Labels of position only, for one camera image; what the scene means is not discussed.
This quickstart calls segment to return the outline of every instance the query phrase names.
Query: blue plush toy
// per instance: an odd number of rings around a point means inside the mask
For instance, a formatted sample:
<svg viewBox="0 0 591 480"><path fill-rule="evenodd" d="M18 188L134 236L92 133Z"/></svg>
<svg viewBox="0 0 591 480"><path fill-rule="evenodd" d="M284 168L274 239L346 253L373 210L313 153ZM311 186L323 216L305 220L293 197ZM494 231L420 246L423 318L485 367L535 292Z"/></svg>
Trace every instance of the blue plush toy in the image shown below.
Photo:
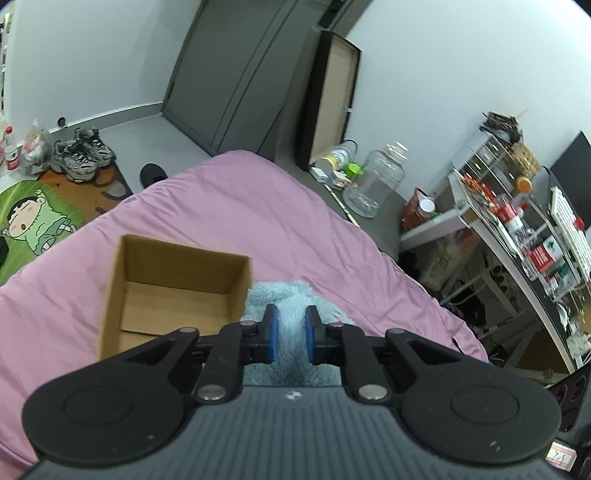
<svg viewBox="0 0 591 480"><path fill-rule="evenodd" d="M316 305L323 323L353 322L334 303L312 293L303 281L260 282L252 286L246 299L243 320L260 322L268 303L279 309L279 348L271 365L244 368L244 385L289 385L315 387L340 385L340 371L332 365L312 365L306 350L306 307Z"/></svg>

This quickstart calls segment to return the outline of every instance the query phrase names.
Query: pink bed sheet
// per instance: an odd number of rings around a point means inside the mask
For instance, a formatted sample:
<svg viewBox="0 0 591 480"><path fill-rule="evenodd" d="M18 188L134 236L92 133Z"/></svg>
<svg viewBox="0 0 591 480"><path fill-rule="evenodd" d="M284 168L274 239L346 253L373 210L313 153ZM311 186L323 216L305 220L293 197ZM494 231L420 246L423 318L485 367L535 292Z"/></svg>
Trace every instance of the pink bed sheet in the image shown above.
<svg viewBox="0 0 591 480"><path fill-rule="evenodd" d="M95 360L113 252L128 232L249 255L256 280L304 280L367 334L401 327L486 360L366 233L273 163L230 152L130 197L0 287L0 478L36 462L21 427L27 396Z"/></svg>

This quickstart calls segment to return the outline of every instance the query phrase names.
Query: black slipper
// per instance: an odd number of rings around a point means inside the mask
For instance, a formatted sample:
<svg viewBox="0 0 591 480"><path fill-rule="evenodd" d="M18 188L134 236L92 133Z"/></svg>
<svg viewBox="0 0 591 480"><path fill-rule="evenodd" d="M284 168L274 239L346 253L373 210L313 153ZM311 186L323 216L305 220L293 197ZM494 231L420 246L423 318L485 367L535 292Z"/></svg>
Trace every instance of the black slipper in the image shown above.
<svg viewBox="0 0 591 480"><path fill-rule="evenodd" d="M139 180L145 189L157 181L166 180L167 178L166 172L155 163L146 163L139 172Z"/></svg>

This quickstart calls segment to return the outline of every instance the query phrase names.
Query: baseboard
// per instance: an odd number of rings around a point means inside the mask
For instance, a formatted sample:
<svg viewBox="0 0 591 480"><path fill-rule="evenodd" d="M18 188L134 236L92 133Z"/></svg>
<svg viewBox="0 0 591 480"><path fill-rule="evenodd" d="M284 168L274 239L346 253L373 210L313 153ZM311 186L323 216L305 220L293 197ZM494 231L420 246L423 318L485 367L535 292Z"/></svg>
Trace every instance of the baseboard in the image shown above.
<svg viewBox="0 0 591 480"><path fill-rule="evenodd" d="M49 130L49 132L54 142L57 140L65 141L74 138L74 131L76 128L98 128L99 130L102 130L107 127L112 127L113 125L159 115L161 110L162 102L137 105L130 108L103 113L102 115L90 118L84 118L72 124L68 124L65 128L53 128Z"/></svg>

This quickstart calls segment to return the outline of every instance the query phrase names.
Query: sneaker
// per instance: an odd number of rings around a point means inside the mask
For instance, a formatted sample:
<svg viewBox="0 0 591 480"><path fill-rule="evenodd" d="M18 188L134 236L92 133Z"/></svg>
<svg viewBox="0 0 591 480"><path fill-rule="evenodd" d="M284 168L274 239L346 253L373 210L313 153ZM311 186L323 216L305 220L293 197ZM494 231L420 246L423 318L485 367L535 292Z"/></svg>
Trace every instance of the sneaker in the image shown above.
<svg viewBox="0 0 591 480"><path fill-rule="evenodd" d="M65 173L66 178L74 183L92 180L98 165L88 158L88 154L81 142L70 140L55 143L56 154L50 162L50 167L57 173Z"/></svg>
<svg viewBox="0 0 591 480"><path fill-rule="evenodd" d="M115 152L100 139L99 131L96 128L90 130L76 128L74 137L82 142L91 159L99 167L106 167L117 158Z"/></svg>

